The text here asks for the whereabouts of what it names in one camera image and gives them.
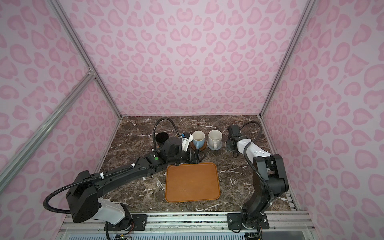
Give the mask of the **brown coaster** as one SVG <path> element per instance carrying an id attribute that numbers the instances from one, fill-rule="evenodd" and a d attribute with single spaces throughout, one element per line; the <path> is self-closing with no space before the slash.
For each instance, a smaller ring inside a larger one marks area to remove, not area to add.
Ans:
<path id="1" fill-rule="evenodd" d="M 196 146 L 194 145 L 194 143 L 191 143 L 191 144 L 190 144 L 190 147 L 191 147 L 193 150 L 196 150 L 196 149 L 197 149 Z M 206 148 L 207 148 L 207 143 L 204 143 L 204 145 L 203 145 L 201 148 L 199 148 L 199 150 L 200 150 L 200 151 L 204 151 Z"/>

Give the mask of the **white mug purple handle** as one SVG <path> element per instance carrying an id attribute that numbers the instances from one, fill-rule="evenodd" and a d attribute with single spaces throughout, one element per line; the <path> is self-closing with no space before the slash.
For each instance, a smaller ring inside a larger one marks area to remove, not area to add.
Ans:
<path id="1" fill-rule="evenodd" d="M 223 134 L 220 131 L 210 131 L 208 135 L 208 147 L 213 151 L 220 150 L 222 147 L 222 138 Z"/>

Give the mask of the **white mug blue handle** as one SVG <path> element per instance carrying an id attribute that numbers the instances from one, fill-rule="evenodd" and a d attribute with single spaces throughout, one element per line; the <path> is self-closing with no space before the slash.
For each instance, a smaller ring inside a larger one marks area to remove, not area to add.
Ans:
<path id="1" fill-rule="evenodd" d="M 193 132 L 193 143 L 196 149 L 201 149 L 205 144 L 205 133 L 202 131 Z"/>

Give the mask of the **black mug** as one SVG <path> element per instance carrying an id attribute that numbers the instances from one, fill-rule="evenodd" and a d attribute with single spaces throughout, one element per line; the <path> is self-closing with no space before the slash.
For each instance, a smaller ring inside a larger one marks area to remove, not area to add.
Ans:
<path id="1" fill-rule="evenodd" d="M 155 143 L 162 147 L 164 143 L 169 139 L 169 134 L 166 132 L 161 132 L 155 135 Z"/>

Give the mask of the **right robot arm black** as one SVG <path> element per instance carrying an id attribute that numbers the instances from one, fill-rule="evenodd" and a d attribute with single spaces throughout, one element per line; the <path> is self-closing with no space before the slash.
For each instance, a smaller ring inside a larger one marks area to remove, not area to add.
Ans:
<path id="1" fill-rule="evenodd" d="M 288 177 L 281 155 L 271 154 L 243 136 L 244 126 L 230 125 L 226 150 L 233 157 L 242 154 L 253 171 L 254 193 L 241 210 L 242 225 L 246 228 L 262 228 L 267 224 L 266 211 L 275 198 L 289 190 Z"/>

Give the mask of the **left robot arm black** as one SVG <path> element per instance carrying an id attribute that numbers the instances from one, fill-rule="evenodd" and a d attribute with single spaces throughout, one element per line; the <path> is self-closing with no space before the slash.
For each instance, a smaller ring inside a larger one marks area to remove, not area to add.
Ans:
<path id="1" fill-rule="evenodd" d="M 79 173 L 72 184 L 49 194 L 43 206 L 53 213 L 70 214 L 74 223 L 93 219 L 104 221 L 109 230 L 127 230 L 134 223 L 128 205 L 105 200 L 104 195 L 136 179 L 164 171 L 170 165 L 198 164 L 205 157 L 203 152 L 192 150 L 186 138 L 171 137 L 133 164 L 95 174 Z"/>

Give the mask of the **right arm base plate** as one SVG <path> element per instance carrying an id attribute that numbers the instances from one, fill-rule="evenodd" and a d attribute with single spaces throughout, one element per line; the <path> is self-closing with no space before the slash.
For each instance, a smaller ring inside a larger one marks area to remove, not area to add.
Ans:
<path id="1" fill-rule="evenodd" d="M 256 230 L 257 226 L 256 223 L 257 221 L 248 221 L 246 223 L 245 220 L 243 220 L 242 214 L 241 213 L 228 213 L 226 214 L 227 217 L 227 224 L 228 224 L 228 229 L 233 230 L 233 231 L 238 231 L 240 229 L 242 230 Z M 260 230 L 269 230 L 270 229 L 270 224 L 269 220 L 267 218 L 267 215 L 261 215 L 260 221 L 259 221 L 259 228 Z"/>

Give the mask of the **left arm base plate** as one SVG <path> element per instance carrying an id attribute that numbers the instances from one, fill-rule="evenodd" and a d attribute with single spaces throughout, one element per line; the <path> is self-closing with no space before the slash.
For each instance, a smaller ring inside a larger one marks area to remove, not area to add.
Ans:
<path id="1" fill-rule="evenodd" d="M 106 223 L 104 230 L 120 232 L 120 231 L 144 231 L 147 225 L 148 215 L 133 214 L 124 217 L 119 223 L 113 225 Z"/>

